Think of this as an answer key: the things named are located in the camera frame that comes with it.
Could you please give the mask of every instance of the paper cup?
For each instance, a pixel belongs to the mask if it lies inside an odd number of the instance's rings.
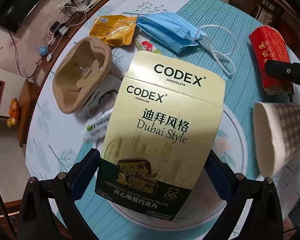
[[[300,149],[300,106],[258,102],[253,129],[259,170],[269,177]]]

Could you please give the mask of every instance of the white label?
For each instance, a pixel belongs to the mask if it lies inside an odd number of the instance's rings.
[[[99,21],[102,23],[107,23],[109,20],[107,18],[100,18]]]

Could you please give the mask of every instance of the red food box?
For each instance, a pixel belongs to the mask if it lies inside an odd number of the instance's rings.
[[[294,94],[293,84],[290,81],[272,78],[266,74],[265,63],[268,60],[278,60],[290,63],[286,44],[280,33],[268,25],[256,28],[249,40],[256,55],[262,86],[268,95],[280,94],[283,91]]]

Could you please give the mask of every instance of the city skyline illustration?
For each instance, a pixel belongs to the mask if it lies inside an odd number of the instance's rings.
[[[109,141],[104,149],[104,159],[115,165],[119,160],[128,158],[144,158],[151,163],[152,171],[157,171],[158,176],[154,178],[164,183],[173,184],[178,187],[193,188],[196,181],[193,181],[192,174],[195,170],[193,166],[187,169],[181,169],[182,158],[173,160],[172,140],[167,139],[162,149],[153,147],[150,149],[147,144],[140,144],[141,129],[135,129],[130,144],[124,144],[124,138],[116,136],[114,140]]]

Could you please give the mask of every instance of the round table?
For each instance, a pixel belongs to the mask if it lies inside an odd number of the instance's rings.
[[[224,112],[213,146],[219,158],[234,172],[241,172],[249,179],[262,179],[255,158],[252,108],[255,102],[287,102],[287,96],[267,96],[262,88],[260,74],[254,52],[249,42],[249,34],[260,22],[239,9],[220,0],[110,0],[75,34],[68,43],[46,80],[36,104],[31,120],[26,147],[26,165],[32,176],[39,180],[52,179],[61,171],[69,171],[94,146],[84,143],[80,136],[83,125],[73,114],[63,114],[52,92],[54,73],[69,50],[79,40],[89,34],[93,20],[97,16],[124,14],[151,14],[170,11],[183,17],[195,26],[206,24],[221,25],[230,30],[237,41],[230,58],[237,72],[228,78],[211,55],[202,47],[187,48],[181,54],[172,51],[136,30],[135,37],[150,40],[161,52],[169,57],[178,57],[199,67],[220,75],[226,81]],[[204,30],[212,39],[215,50],[228,52],[233,40],[218,28]],[[135,44],[112,48],[112,72],[124,73],[137,51]],[[299,62],[288,49],[291,62]],[[300,104],[300,86],[295,86],[295,102]],[[286,217],[300,195],[300,152],[272,177],[277,187]],[[218,198],[207,174],[202,174],[188,200],[173,221],[163,221],[129,211],[94,193],[93,178],[83,195],[76,202],[77,208],[99,239],[202,239],[211,228],[225,202]],[[52,209],[58,214],[53,201]],[[238,235],[249,205],[246,205],[231,237]]]

